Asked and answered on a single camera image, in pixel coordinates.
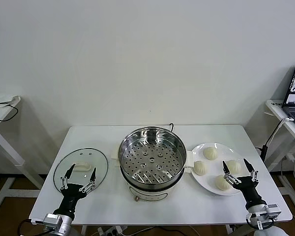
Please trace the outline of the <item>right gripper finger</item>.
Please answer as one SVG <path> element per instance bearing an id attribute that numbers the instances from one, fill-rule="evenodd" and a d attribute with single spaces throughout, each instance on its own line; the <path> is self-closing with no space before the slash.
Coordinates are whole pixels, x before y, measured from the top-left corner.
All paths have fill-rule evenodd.
<path id="1" fill-rule="evenodd" d="M 230 170 L 227 164 L 225 163 L 225 161 L 222 161 L 222 163 L 223 163 L 224 179 L 226 180 L 226 182 L 229 184 L 240 184 L 241 181 L 235 176 L 231 175 Z"/>
<path id="2" fill-rule="evenodd" d="M 258 171 L 256 171 L 254 169 L 254 167 L 252 166 L 251 163 L 249 163 L 245 158 L 243 159 L 244 163 L 245 163 L 245 166 L 247 168 L 247 170 L 249 171 L 250 173 L 250 176 L 252 178 L 252 181 L 253 182 L 258 182 L 258 178 L 257 178 L 257 175 L 258 175 Z"/>

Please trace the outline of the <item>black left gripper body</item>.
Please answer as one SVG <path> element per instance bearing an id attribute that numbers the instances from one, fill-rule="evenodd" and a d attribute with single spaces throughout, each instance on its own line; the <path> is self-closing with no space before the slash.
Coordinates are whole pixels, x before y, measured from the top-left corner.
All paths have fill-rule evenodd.
<path id="1" fill-rule="evenodd" d="M 69 183 L 67 188 L 62 189 L 62 202 L 53 214 L 74 217 L 77 202 L 87 196 L 86 192 L 79 191 L 82 187 L 80 184 Z"/>

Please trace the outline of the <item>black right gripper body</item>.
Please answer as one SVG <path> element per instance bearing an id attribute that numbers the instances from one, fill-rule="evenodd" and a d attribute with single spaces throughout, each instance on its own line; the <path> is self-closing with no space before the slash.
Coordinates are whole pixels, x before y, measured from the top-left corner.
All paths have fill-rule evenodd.
<path id="1" fill-rule="evenodd" d="M 234 183 L 233 188 L 239 190 L 246 201 L 245 208 L 248 210 L 250 207 L 256 206 L 256 205 L 265 205 L 266 201 L 264 201 L 261 196 L 258 194 L 256 190 L 256 186 L 258 185 L 258 182 L 252 181 L 251 176 L 245 176 L 245 177 L 238 177 L 238 180 L 240 180 L 240 183 Z"/>

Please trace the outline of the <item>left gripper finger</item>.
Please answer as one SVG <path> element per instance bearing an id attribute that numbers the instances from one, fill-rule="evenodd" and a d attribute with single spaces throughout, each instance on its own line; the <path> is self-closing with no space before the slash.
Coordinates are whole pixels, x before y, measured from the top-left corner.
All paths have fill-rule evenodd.
<path id="1" fill-rule="evenodd" d="M 68 180 L 70 179 L 73 169 L 75 167 L 75 164 L 72 164 L 72 166 L 66 171 L 65 175 L 63 177 L 60 177 L 61 179 L 61 190 L 68 188 Z"/>
<path id="2" fill-rule="evenodd" d="M 89 182 L 80 188 L 80 192 L 91 192 L 95 188 L 95 180 L 96 180 L 96 168 L 94 167 L 93 172 L 90 176 Z"/>

